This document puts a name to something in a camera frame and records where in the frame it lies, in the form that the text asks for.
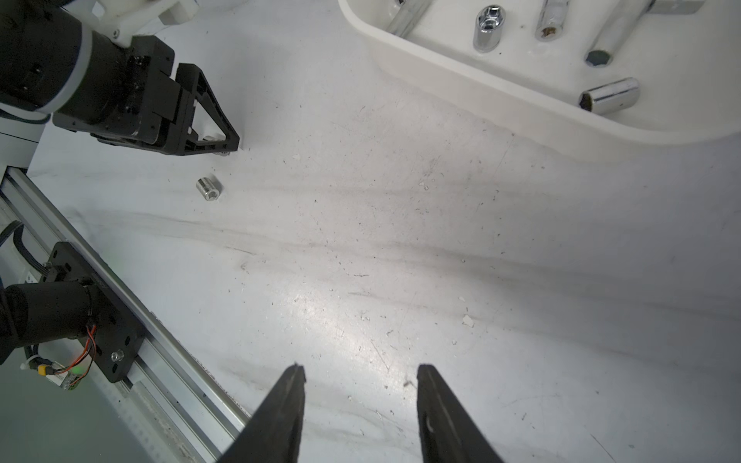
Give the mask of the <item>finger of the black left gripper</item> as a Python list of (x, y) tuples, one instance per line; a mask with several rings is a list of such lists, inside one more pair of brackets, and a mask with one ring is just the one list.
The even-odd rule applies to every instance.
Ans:
[(203, 71), (196, 65), (181, 63), (177, 70), (176, 81), (183, 88), (179, 100), (178, 138), (184, 138), (186, 135), (197, 137), (199, 140), (203, 140), (206, 136), (218, 137), (217, 135), (200, 135), (193, 128), (197, 110), (202, 108), (223, 134), (222, 137), (231, 137), (231, 152), (236, 152), (239, 149), (239, 134), (221, 109)]
[(93, 137), (98, 142), (110, 146), (147, 150), (148, 152), (173, 156), (191, 156), (232, 151), (231, 137), (222, 137), (224, 141), (216, 143), (204, 142), (197, 137), (190, 137), (188, 135), (184, 138), (176, 137), (174, 139), (159, 137), (152, 143), (139, 137), (114, 136), (113, 134), (93, 134)]

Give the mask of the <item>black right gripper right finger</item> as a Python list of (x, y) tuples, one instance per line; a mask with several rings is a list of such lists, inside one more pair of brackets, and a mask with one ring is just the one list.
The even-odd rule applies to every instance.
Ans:
[(417, 412), (424, 462), (504, 462), (435, 366), (419, 366), (417, 379)]

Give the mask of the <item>small chrome socket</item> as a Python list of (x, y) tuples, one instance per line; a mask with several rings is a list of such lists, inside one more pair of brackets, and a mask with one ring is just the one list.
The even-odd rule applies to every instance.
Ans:
[(221, 196), (221, 188), (218, 181), (211, 177), (200, 177), (196, 182), (199, 193), (207, 202), (213, 202)]
[(582, 92), (578, 105), (592, 114), (604, 116), (634, 106), (640, 95), (640, 82), (628, 77)]

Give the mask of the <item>short chrome socket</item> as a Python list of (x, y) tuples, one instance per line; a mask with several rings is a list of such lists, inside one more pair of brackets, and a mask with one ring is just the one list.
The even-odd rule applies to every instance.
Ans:
[(704, 0), (651, 0), (646, 11), (656, 15), (694, 15), (704, 4)]

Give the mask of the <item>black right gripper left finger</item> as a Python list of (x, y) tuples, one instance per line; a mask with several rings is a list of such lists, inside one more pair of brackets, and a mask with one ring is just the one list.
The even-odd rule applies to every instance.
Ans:
[(303, 366), (285, 369), (219, 463), (298, 461), (305, 411)]

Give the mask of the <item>chrome socket pair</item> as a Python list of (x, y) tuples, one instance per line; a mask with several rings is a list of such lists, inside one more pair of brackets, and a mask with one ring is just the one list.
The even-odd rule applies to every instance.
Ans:
[[(222, 142), (224, 140), (221, 137), (206, 136), (204, 137), (203, 141), (216, 143), (216, 142)], [(212, 154), (219, 155), (219, 156), (228, 156), (230, 155), (230, 152), (213, 152)]]

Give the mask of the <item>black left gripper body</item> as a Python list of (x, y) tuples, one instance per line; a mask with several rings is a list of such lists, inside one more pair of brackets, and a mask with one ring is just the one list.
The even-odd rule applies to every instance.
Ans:
[(174, 59), (174, 50), (154, 36), (121, 48), (94, 34), (87, 71), (52, 123), (92, 136), (139, 137), (149, 143), (178, 137), (183, 88), (171, 77)]

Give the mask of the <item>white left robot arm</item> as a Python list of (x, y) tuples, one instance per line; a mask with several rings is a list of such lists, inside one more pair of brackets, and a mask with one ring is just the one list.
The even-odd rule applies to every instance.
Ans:
[(194, 19), (196, 1), (4, 1), (1, 116), (158, 154), (230, 154), (239, 135), (204, 72), (142, 34)]

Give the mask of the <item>long chrome socket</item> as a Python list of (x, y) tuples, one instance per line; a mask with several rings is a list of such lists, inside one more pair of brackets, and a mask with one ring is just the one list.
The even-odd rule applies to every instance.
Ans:
[(386, 31), (396, 37), (405, 39), (422, 19), (431, 0), (394, 1), (395, 13)]
[(585, 63), (592, 68), (609, 66), (652, 5), (652, 0), (617, 2), (586, 52)]

